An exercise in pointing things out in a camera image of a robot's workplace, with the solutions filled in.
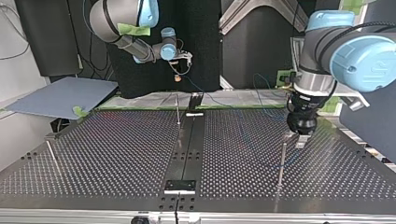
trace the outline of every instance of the perforated metal table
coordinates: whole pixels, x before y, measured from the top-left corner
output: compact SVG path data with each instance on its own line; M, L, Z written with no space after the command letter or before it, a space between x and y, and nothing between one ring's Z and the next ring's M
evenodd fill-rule
M178 127L176 111L96 112L51 142L53 155L43 144L0 173L0 217L55 209L395 218L396 174L325 119L304 150L287 139L280 189L285 114L206 110ZM195 180L195 194L164 194L168 180Z

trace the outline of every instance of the white wall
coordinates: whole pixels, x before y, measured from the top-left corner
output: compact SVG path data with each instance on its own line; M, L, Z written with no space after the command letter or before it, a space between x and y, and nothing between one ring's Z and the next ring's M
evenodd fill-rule
M0 2L15 8L14 1ZM7 14L14 24L21 28L19 20L11 12ZM0 15L0 58L23 52L25 48L26 42ZM45 85L46 79L40 76L32 51L28 50L15 59L0 60L0 108ZM51 131L51 120L39 116L0 112L0 170L40 145L44 136Z
M0 0L15 8L14 1ZM21 28L18 19L7 13L17 27ZM0 15L0 58L23 52L26 42L18 36L15 30ZM46 85L46 79L40 76L32 51L16 59L0 60L0 102L34 91Z

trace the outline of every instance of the green tape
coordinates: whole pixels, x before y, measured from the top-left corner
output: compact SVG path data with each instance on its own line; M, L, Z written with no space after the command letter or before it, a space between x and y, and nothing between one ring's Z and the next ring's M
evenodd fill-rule
M133 25L118 23L120 35L150 35L149 26L136 27Z
M361 14L361 7L364 5L364 0L344 0L342 9L353 11L355 15Z
M73 107L73 112L79 118L85 118L90 114L90 112L84 111L80 106L77 106L77 105Z
M330 100L326 102L326 105L320 109L320 112L334 113L335 110L337 109L337 105L339 102L340 102L340 97L338 96L334 96L330 98Z

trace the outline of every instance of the metal frame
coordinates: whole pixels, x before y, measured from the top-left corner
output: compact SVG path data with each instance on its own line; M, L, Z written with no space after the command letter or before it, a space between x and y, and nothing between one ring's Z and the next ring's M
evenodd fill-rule
M234 0L219 21L220 32L227 35L238 22L256 7L272 7L290 24L293 24L297 6L298 2L296 0ZM298 10L294 23L296 30L302 32L307 23L308 17L304 11Z
M148 217L151 224L175 223L174 213L122 211L55 211L0 209L0 223L131 223L134 217ZM224 214L179 212L181 223L396 223L395 216L336 214Z

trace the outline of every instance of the black curtain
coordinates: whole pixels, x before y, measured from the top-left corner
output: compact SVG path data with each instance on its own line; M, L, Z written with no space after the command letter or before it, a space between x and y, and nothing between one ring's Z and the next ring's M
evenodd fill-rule
M107 45L122 97L135 98L153 91L218 90L220 0L160 0L158 3L160 21L151 30L151 36L142 39L150 44L160 43L161 29L174 27L177 38L184 42L183 49L193 54L193 65L187 74L191 81L185 77L175 82L168 62L137 64L131 54Z

